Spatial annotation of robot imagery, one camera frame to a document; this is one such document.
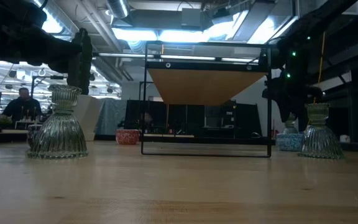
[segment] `white wall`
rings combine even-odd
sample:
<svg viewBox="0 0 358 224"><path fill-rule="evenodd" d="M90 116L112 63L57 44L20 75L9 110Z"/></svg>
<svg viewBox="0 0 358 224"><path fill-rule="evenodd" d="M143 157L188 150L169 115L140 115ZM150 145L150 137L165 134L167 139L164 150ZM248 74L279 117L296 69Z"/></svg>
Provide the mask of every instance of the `white wall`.
<svg viewBox="0 0 358 224"><path fill-rule="evenodd" d="M277 77L279 76L279 74L280 74L279 70L278 71L274 70L272 72L273 77ZM250 87L246 88L238 95L233 97L233 99L235 99L237 103L244 103L249 105L256 104L258 106L260 128L262 130L263 136L267 136L267 100L262 98L262 91L266 88L265 80L266 80L265 77L261 78L256 83L254 83L253 85L251 85ZM154 84L148 84L147 91L146 91L146 99L148 99L149 96L160 96ZM122 84L121 99L138 100L139 82ZM272 102L272 128L273 128L273 124L276 130L278 130L279 132L283 131L284 124L281 122L280 111L278 110L278 106L274 101Z"/></svg>

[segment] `wooden tabletop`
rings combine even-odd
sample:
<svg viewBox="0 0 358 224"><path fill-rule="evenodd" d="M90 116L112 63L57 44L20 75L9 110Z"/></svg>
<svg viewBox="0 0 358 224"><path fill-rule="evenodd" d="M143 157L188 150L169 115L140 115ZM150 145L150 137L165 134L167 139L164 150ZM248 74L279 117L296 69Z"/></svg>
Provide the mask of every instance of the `wooden tabletop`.
<svg viewBox="0 0 358 224"><path fill-rule="evenodd" d="M83 159L37 160L0 144L0 223L357 223L358 153L330 161L142 156L88 143Z"/></svg>

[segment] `red pot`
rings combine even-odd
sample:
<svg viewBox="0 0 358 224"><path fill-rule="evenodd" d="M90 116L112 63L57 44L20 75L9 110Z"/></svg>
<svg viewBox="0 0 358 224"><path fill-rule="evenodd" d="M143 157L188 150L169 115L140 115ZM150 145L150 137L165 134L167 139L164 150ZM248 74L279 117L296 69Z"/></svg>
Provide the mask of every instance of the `red pot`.
<svg viewBox="0 0 358 224"><path fill-rule="evenodd" d="M139 141L139 130L116 130L116 141L118 144L136 144Z"/></svg>

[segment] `pipe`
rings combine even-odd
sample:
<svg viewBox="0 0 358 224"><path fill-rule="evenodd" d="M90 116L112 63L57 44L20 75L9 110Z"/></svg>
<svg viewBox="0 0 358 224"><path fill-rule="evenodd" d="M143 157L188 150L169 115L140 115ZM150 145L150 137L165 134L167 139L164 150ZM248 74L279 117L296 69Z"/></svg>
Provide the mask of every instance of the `pipe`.
<svg viewBox="0 0 358 224"><path fill-rule="evenodd" d="M92 15L90 14L90 12L86 9L86 7L84 6L84 4L82 3L81 0L75 0L75 2L77 3L78 7L80 8L80 10L82 10L85 15L87 16L87 18L89 19L89 21L91 21L92 25L96 28L96 30L100 33L100 35L102 36L102 38L104 39L104 41L107 42L107 44L112 47L114 50L119 50L117 48L117 46L112 42L112 40L106 36L106 34L104 33L104 31L102 30L102 28L99 26L99 24L96 23L95 19L93 19Z"/></svg>
<svg viewBox="0 0 358 224"><path fill-rule="evenodd" d="M131 11L127 0L107 0L106 2L114 18L123 19L127 17Z"/></svg>
<svg viewBox="0 0 358 224"><path fill-rule="evenodd" d="M118 51L122 51L121 47L119 45L119 42L117 40L117 37L114 35L114 33L111 30L111 27L107 26L103 18L100 16L100 14L97 12L93 4L90 3L90 0L83 0L83 2L87 5L87 8L89 9L90 13L99 21L99 24L104 29L104 31L107 33L107 35L110 37L114 45L118 48Z"/></svg>

